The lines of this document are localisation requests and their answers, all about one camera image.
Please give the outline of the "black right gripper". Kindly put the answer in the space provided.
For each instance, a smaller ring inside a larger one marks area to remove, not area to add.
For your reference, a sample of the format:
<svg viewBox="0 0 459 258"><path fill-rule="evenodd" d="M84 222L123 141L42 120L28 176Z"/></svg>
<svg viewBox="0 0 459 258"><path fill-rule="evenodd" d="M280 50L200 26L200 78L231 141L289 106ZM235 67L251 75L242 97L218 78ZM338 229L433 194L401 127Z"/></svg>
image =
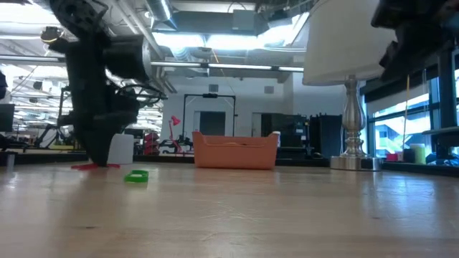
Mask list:
<svg viewBox="0 0 459 258"><path fill-rule="evenodd" d="M382 57L382 81L393 81L415 71L434 53L458 36L458 0L443 4L443 24L400 24L382 26L395 31Z"/></svg>

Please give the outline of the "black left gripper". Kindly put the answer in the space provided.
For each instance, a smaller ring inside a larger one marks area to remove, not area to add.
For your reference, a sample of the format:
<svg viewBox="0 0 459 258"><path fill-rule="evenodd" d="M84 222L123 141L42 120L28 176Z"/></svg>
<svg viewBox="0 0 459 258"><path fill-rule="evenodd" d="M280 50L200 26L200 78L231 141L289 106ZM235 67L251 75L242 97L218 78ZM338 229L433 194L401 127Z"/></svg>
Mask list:
<svg viewBox="0 0 459 258"><path fill-rule="evenodd" d="M139 101L130 94L109 94L91 99L72 96L72 110L58 118L57 124L73 125L77 141L90 160L99 166L120 166L133 163L134 136L125 134L127 126L137 121ZM103 129L101 150L95 147L95 132Z"/></svg>

